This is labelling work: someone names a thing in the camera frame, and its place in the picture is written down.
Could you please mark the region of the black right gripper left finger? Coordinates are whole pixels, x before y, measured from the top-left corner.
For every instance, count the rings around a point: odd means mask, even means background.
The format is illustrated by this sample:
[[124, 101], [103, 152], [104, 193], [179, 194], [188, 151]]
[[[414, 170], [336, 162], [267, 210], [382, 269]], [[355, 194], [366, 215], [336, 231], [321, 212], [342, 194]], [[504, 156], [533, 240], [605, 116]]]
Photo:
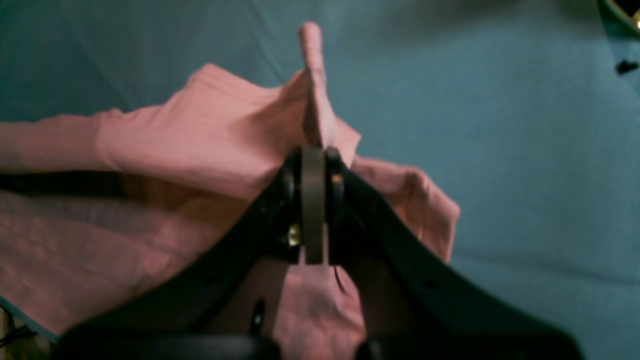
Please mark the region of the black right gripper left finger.
[[224, 237], [169, 281], [69, 330], [57, 360], [279, 360], [265, 331], [301, 248], [321, 264], [325, 153], [304, 146]]

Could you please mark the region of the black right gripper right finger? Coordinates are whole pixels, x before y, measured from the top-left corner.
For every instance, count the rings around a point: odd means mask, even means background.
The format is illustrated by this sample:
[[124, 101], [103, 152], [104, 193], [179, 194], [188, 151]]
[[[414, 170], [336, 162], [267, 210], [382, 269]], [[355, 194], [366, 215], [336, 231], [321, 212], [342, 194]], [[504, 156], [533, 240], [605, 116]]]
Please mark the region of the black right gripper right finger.
[[582, 360], [565, 331], [498, 300], [426, 248], [372, 186], [326, 151], [329, 258], [359, 292], [357, 360]]

